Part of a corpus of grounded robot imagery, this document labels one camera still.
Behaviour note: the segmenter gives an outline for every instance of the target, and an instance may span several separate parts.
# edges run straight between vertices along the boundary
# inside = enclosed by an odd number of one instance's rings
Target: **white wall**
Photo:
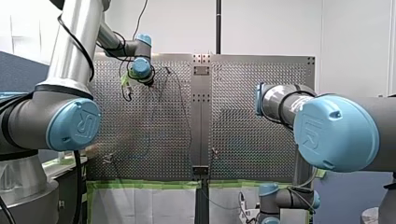
[[[319,91],[319,0],[222,1],[224,54],[315,56]]]
[[[50,0],[0,0],[0,50],[49,63],[61,11]]]
[[[107,24],[132,39],[145,0],[111,2]],[[208,53],[215,51],[214,0],[148,0],[138,33],[149,34],[157,53]]]
[[[320,91],[388,94],[392,0],[324,0]]]

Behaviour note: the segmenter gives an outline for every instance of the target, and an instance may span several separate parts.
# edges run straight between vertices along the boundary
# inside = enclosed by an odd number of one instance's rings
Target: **ur logo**
[[[93,138],[95,135],[97,116],[86,110],[82,110],[79,114],[79,117],[80,122],[77,126],[78,133],[76,133],[76,135],[85,138]]]
[[[311,150],[318,148],[322,126],[323,124],[320,119],[315,119],[311,116],[304,115],[302,127],[303,146]]]

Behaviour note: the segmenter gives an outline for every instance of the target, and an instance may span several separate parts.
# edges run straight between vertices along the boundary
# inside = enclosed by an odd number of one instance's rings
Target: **light blue joint cap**
[[[279,190],[277,183],[264,183],[259,186],[259,196],[267,196]]]
[[[312,204],[314,209],[318,209],[320,207],[320,196],[316,190],[314,190],[314,203]]]
[[[145,58],[137,58],[132,64],[134,75],[138,78],[148,78],[151,66]]]
[[[14,95],[22,95],[26,94],[26,92],[19,92],[19,91],[0,91],[0,99],[8,98]]]
[[[136,39],[145,42],[146,44],[151,46],[151,37],[149,35],[138,34]]]
[[[294,139],[307,162],[335,172],[363,169],[379,149],[373,118],[360,105],[336,95],[303,105],[294,120]]]
[[[280,224],[280,220],[277,217],[266,217],[262,224]]]
[[[254,98],[254,108],[257,116],[263,116],[262,113],[262,87],[264,84],[260,83],[256,87],[256,94]]]
[[[47,145],[55,151],[80,150],[96,137],[101,120],[97,104],[78,98],[64,105],[47,128]]]

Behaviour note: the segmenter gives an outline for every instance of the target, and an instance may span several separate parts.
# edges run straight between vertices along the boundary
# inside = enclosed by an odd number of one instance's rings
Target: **perforated metal panel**
[[[207,88],[201,88],[206,82],[193,75],[196,62],[192,55],[155,56],[154,87],[134,86],[131,102],[121,95],[120,62],[96,57],[92,93],[103,111],[103,121],[88,178],[190,180],[190,150],[204,147],[212,179],[290,182],[295,160],[292,135],[254,114],[254,91],[260,82],[313,88],[315,60],[211,55],[210,61],[210,106],[191,111],[191,81],[198,94]],[[164,67],[169,67],[170,74]],[[194,136],[196,145],[191,146],[191,129],[197,128],[196,124],[191,127],[191,120],[210,115],[209,145],[198,134]]]
[[[314,64],[307,57],[212,57],[211,178],[291,182],[292,133],[255,115],[254,91],[260,82],[314,88]]]
[[[89,179],[191,179],[191,56],[155,56],[153,65],[153,87],[133,86],[132,101],[126,102],[120,62],[96,56],[92,93],[103,120]]]

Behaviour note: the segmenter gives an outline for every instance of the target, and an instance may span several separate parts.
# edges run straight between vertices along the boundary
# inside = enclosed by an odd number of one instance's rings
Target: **metal bracket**
[[[209,66],[194,66],[195,76],[209,76]]]
[[[209,167],[208,166],[192,166],[192,172],[194,175],[208,175]]]

